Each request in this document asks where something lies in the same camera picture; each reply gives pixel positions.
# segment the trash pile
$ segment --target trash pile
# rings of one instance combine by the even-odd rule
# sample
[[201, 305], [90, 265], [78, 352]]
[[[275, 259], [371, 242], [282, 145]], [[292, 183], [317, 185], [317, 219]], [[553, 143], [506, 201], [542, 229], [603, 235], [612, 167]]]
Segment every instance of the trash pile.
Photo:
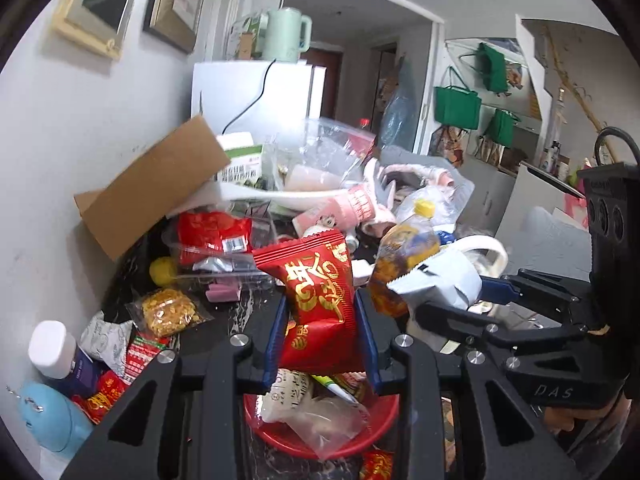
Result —
[[[324, 119], [302, 124], [299, 143], [287, 139], [216, 138], [196, 117], [104, 190], [76, 196], [114, 260], [156, 222], [166, 253], [148, 268], [155, 290], [123, 305], [130, 320], [106, 322], [98, 312], [78, 340], [56, 320], [34, 329], [28, 355], [45, 384], [23, 387], [30, 402], [20, 406], [43, 447], [72, 457], [152, 359], [178, 352], [187, 327], [213, 322], [211, 306], [232, 308], [244, 290], [279, 286], [291, 319], [271, 391], [245, 396], [249, 426], [304, 458], [363, 453], [361, 478], [388, 478], [392, 453], [372, 444], [399, 403], [367, 383], [355, 289], [368, 286], [377, 311], [434, 350], [452, 351], [412, 320], [416, 295], [487, 313], [491, 306], [475, 305], [478, 272], [498, 276], [506, 254], [492, 238], [456, 240], [472, 184], [446, 160], [381, 164], [373, 135]], [[491, 264], [475, 250], [499, 258]], [[67, 415], [54, 416], [60, 406]]]

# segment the framed picture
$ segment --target framed picture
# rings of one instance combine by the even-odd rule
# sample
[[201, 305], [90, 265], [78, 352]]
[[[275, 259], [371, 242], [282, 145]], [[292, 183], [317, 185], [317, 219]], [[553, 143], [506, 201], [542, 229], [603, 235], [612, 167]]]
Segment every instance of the framed picture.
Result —
[[102, 56], [120, 59], [133, 0], [60, 0], [52, 28]]
[[143, 29], [187, 53], [193, 51], [202, 0], [149, 0]]

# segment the red plastic bowl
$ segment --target red plastic bowl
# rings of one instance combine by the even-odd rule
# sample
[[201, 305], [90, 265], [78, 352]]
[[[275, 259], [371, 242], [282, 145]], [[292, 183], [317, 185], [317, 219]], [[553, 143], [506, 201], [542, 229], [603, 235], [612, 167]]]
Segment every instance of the red plastic bowl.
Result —
[[[318, 456], [284, 422], [262, 423], [255, 415], [255, 395], [244, 396], [244, 417], [254, 433], [267, 444], [300, 458], [318, 460]], [[391, 427], [398, 416], [399, 396], [379, 397], [369, 392], [363, 404], [371, 415], [369, 429], [362, 430], [353, 440], [342, 446], [327, 459], [342, 458], [361, 453], [379, 440]]]

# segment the green tote bag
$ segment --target green tote bag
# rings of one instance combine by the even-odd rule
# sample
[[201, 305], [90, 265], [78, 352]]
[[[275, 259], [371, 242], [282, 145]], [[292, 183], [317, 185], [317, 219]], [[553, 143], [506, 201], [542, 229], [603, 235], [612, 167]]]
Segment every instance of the green tote bag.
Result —
[[484, 131], [484, 135], [489, 137], [493, 142], [510, 148], [513, 142], [513, 125], [516, 122], [520, 122], [518, 116], [507, 110], [498, 108], [489, 126], [487, 126], [487, 129]]
[[[480, 122], [481, 99], [478, 92], [472, 91], [453, 67], [447, 70], [450, 76], [450, 85], [447, 87], [436, 86], [435, 89], [435, 119], [445, 126], [456, 126], [465, 130], [475, 130]], [[455, 86], [452, 81], [455, 74], [463, 87]]]
[[501, 94], [509, 89], [507, 83], [507, 62], [503, 54], [491, 48], [486, 43], [480, 43], [478, 50], [473, 54], [465, 54], [464, 56], [460, 56], [460, 59], [468, 56], [476, 56], [478, 58], [479, 68], [466, 62], [465, 64], [482, 76], [484, 87], [489, 92]]

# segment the brown cardboard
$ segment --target brown cardboard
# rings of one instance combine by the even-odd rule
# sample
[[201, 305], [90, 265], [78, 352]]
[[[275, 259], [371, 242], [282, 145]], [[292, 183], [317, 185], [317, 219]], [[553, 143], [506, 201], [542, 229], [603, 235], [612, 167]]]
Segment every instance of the brown cardboard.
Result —
[[74, 199], [89, 231], [116, 260], [229, 162], [204, 118], [196, 116], [139, 156], [105, 189]]
[[238, 46], [238, 59], [250, 60], [251, 50], [254, 47], [254, 35], [252, 32], [243, 32], [240, 35], [240, 45]]

